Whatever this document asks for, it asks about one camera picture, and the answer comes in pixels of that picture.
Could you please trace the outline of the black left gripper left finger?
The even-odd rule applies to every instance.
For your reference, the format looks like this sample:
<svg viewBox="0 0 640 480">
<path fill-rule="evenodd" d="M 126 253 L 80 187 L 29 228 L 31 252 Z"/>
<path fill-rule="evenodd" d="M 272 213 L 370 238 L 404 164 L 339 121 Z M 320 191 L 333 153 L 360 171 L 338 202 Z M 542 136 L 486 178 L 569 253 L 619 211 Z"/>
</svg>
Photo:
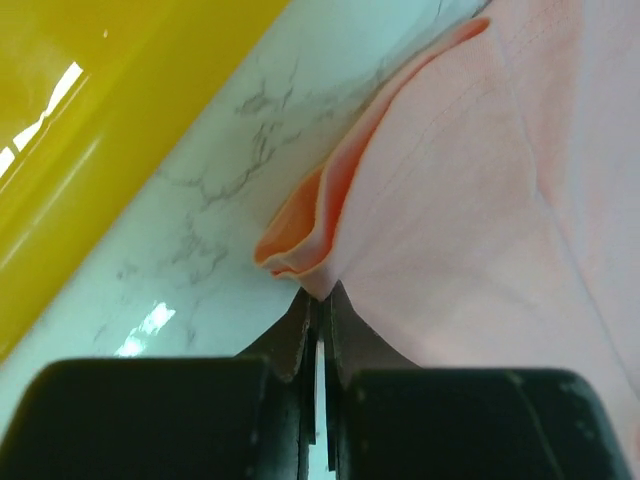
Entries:
<svg viewBox="0 0 640 480">
<path fill-rule="evenodd" d="M 225 358 L 72 359 L 28 386 L 5 479 L 304 479 L 315 440 L 310 297 Z"/>
</svg>

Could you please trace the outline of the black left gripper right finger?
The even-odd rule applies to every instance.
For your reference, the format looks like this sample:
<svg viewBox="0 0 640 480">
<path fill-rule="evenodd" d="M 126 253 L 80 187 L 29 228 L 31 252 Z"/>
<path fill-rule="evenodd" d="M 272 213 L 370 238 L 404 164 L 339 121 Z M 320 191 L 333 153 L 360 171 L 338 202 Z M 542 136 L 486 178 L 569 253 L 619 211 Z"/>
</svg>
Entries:
<svg viewBox="0 0 640 480">
<path fill-rule="evenodd" d="M 422 368 L 356 312 L 319 306 L 328 466 L 340 479 L 628 479 L 600 399 L 563 369 Z"/>
</svg>

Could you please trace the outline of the pink t shirt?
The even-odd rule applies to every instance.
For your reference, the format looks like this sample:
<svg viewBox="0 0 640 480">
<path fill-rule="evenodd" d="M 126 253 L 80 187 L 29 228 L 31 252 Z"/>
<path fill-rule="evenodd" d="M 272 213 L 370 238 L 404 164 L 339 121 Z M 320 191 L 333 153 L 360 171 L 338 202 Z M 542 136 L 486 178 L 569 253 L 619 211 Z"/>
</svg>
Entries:
<svg viewBox="0 0 640 480">
<path fill-rule="evenodd" d="M 561 367 L 639 468 L 639 5 L 493 1 L 402 67 L 254 251 L 423 366 Z"/>
</svg>

